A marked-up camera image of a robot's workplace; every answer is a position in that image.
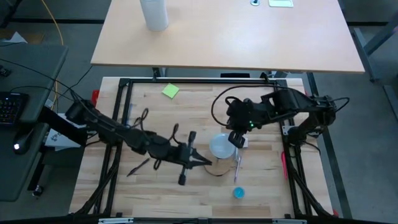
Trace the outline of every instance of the blue bottle cap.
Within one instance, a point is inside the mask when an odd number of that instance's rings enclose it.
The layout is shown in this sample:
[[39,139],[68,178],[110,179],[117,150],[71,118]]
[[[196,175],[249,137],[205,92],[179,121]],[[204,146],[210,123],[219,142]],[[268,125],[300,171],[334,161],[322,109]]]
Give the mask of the blue bottle cap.
[[241,187],[236,187],[234,189],[234,197],[243,198],[244,197],[244,189]]

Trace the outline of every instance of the sticky note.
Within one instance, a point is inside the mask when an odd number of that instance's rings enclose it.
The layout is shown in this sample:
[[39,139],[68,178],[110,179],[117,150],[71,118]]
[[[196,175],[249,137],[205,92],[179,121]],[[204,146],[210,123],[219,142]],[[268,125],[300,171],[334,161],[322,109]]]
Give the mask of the sticky note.
[[270,7],[293,7],[292,0],[269,0]]
[[180,90],[180,89],[179,89],[177,86],[175,86],[175,85],[169,83],[169,84],[164,88],[164,90],[162,91],[162,93],[165,94],[166,96],[168,96],[168,97],[170,97],[170,98],[172,99],[172,98],[174,98],[174,96],[178,93],[179,90]]

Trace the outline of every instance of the black keyboard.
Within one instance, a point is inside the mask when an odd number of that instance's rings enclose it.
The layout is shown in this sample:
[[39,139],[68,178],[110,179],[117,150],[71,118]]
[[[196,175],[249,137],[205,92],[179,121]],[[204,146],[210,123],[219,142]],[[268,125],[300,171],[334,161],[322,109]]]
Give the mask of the black keyboard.
[[29,96],[24,93],[0,92],[0,126],[12,126],[21,116]]

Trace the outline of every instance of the green sticky note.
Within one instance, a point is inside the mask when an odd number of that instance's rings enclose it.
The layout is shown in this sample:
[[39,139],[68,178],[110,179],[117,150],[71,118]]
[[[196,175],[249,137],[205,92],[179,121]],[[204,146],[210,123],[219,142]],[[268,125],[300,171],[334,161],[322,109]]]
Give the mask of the green sticky note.
[[168,97],[170,97],[170,98],[172,99],[172,98],[174,98],[174,96],[178,93],[179,90],[180,90],[180,89],[179,89],[177,86],[175,86],[175,85],[169,83],[169,84],[164,88],[164,90],[162,91],[162,93],[165,94],[166,96],[168,96]]

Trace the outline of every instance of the wooden tabletop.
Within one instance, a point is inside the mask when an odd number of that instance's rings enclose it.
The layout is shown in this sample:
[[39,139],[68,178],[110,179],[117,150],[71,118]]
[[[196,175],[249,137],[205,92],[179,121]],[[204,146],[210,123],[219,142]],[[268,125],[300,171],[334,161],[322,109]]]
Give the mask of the wooden tabletop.
[[[97,109],[111,116],[119,78],[103,78]],[[288,86],[304,91],[301,79],[287,79]],[[173,125],[180,124],[176,138],[186,142],[190,131],[196,131],[194,146],[202,155],[209,151],[210,139],[218,133],[229,133],[213,121],[210,105],[215,96],[232,84],[178,84],[180,91],[170,99],[161,92],[166,84],[136,83],[132,88],[132,112],[130,122],[149,108],[144,129],[170,136]],[[260,101],[260,96],[270,93],[271,88],[238,88],[226,94],[238,98]],[[226,121],[227,105],[224,98],[215,105],[215,116]],[[306,114],[295,117],[297,124]],[[181,166],[163,162],[159,170],[153,167],[154,159],[140,168],[136,174],[126,177],[148,155],[141,156],[123,146],[118,181],[113,202],[113,214],[123,212],[125,217],[251,217],[275,218],[291,213],[292,201],[288,180],[284,178],[281,163],[283,151],[278,124],[264,126],[248,133],[249,147],[243,151],[238,181],[234,184],[234,169],[222,177],[214,177],[204,167],[188,171],[185,186],[178,185]],[[70,211],[77,211],[94,192],[100,178],[105,144],[93,144],[85,149],[76,182]],[[324,208],[332,212],[320,155],[311,146],[302,146],[302,160],[307,184]],[[233,189],[243,187],[243,199],[233,197]],[[104,193],[103,206],[107,192]],[[301,191],[298,198],[302,211]]]
[[92,64],[364,72],[337,0],[167,0],[167,12],[152,32],[140,1],[113,0]]

